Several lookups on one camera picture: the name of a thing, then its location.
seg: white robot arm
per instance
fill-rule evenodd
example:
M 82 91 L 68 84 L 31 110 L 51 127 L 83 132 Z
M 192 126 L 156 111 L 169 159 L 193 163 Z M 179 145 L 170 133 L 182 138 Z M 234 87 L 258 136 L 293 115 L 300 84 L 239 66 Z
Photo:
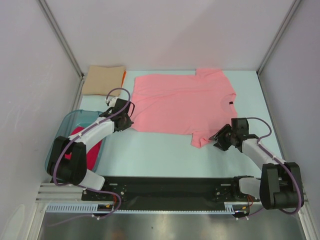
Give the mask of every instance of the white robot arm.
M 296 208 L 304 204 L 300 168 L 295 162 L 276 157 L 255 134 L 249 134 L 247 118 L 232 118 L 210 138 L 226 151 L 231 145 L 247 155 L 262 171 L 261 178 L 238 176 L 239 191 L 261 200 L 265 209 Z
M 106 136 L 131 127 L 133 122 L 130 120 L 128 112 L 131 104 L 133 105 L 132 112 L 134 110 L 135 105 L 132 102 L 120 114 L 106 119 L 122 109 L 127 102 L 127 100 L 114 97 L 107 102 L 109 109 L 102 113 L 90 126 L 69 137 L 57 137 L 53 142 L 47 172 L 51 176 L 54 175 L 54 168 L 62 150 L 70 141 L 75 139 L 67 152 L 68 154 L 71 153 L 71 158 L 61 159 L 57 169 L 57 177 L 73 185 L 101 190 L 105 178 L 87 169 L 87 153 Z

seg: teal plastic bin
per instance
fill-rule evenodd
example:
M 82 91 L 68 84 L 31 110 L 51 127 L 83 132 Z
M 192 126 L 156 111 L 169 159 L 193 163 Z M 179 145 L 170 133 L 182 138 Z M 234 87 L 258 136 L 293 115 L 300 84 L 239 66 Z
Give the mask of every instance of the teal plastic bin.
M 95 120 L 97 120 L 97 118 L 99 117 L 99 115 L 101 113 L 102 113 L 101 111 L 86 111 L 86 110 L 75 110 L 75 111 L 70 112 L 68 115 L 66 115 L 64 117 L 54 139 L 56 139 L 58 136 L 69 137 L 71 135 L 72 131 L 74 129 L 76 129 L 77 127 L 83 127 L 83 128 L 88 127 Z M 101 147 L 100 147 L 100 150 L 98 153 L 98 157 L 97 157 L 95 165 L 92 169 L 93 172 L 95 172 L 97 170 L 97 167 L 99 165 L 100 158 L 101 158 L 101 155 L 102 155 L 102 152 L 104 149 L 104 145 L 106 142 L 106 138 L 108 138 L 108 136 L 102 140 Z M 51 146 L 50 151 L 49 151 L 49 153 L 46 157 L 46 160 L 45 160 L 45 171 L 47 171 L 52 147 L 53 146 Z

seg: light blue table surface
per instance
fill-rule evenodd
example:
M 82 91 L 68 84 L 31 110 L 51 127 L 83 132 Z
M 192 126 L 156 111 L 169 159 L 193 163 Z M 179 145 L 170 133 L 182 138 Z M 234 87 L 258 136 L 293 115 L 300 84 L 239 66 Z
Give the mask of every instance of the light blue table surface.
M 266 102 L 255 71 L 223 71 L 235 92 L 238 117 L 259 117 L 271 124 Z M 133 92 L 135 78 L 147 74 L 194 75 L 193 70 L 129 70 L 123 87 Z M 123 91 L 121 98 L 127 99 Z M 80 109 L 104 112 L 104 96 L 82 97 Z M 249 120 L 250 133 L 262 136 L 268 128 L 260 121 Z M 225 178 L 241 175 L 261 176 L 254 162 L 233 146 L 226 152 L 208 144 L 200 149 L 191 146 L 191 135 L 137 132 L 127 129 L 112 134 L 104 145 L 96 173 L 103 176 L 199 177 Z M 263 144 L 281 156 L 273 133 Z

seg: magenta cloth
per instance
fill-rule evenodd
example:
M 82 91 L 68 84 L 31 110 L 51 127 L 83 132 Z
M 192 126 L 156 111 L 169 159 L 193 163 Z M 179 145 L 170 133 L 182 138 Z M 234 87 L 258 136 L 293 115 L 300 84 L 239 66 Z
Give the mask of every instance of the magenta cloth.
M 71 133 L 71 135 L 73 134 L 77 134 L 80 131 L 82 131 L 83 129 L 85 129 L 82 126 L 78 126 L 76 127 L 73 132 Z M 98 158 L 98 154 L 99 154 L 99 150 L 102 144 L 102 140 L 100 142 L 98 142 L 96 145 L 94 145 L 86 154 L 86 168 L 89 170 L 94 169 L 97 158 Z M 66 159 L 71 159 L 71 153 L 70 154 L 65 154 L 64 157 Z
M 135 78 L 132 128 L 139 132 L 192 134 L 197 148 L 231 118 L 236 93 L 221 70 L 197 69 L 195 75 L 150 74 Z

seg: vertical metal post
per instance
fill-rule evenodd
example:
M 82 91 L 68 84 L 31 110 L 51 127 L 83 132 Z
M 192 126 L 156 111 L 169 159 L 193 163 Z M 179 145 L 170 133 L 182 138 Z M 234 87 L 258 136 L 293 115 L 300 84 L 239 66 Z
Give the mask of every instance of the vertical metal post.
M 272 43 L 270 45 L 270 47 L 268 48 L 266 54 L 263 57 L 263 60 L 257 70 L 257 75 L 258 77 L 261 75 L 262 71 L 264 70 L 268 60 L 270 59 L 272 53 L 274 52 L 274 50 L 276 49 L 281 37 L 284 35 L 287 27 L 289 26 L 289 24 L 291 23 L 295 13 L 297 12 L 299 6 L 301 5 L 301 2 L 303 0 L 294 0 L 294 2 L 292 3 L 288 13 L 286 14 L 278 32 L 276 33 L 274 39 L 272 40 Z
M 58 23 L 54 17 L 54 15 L 52 14 L 46 0 L 36 0 L 45 16 L 45 18 L 47 19 L 49 25 L 51 26 L 54 34 L 56 35 L 58 41 L 60 42 L 64 52 L 66 53 L 66 55 L 68 56 L 74 70 L 76 71 L 76 73 L 78 74 L 79 78 L 82 80 L 84 74 L 81 72 L 80 66 L 74 56 L 74 54 L 72 53 L 66 38 L 64 37 L 62 31 L 60 30 Z

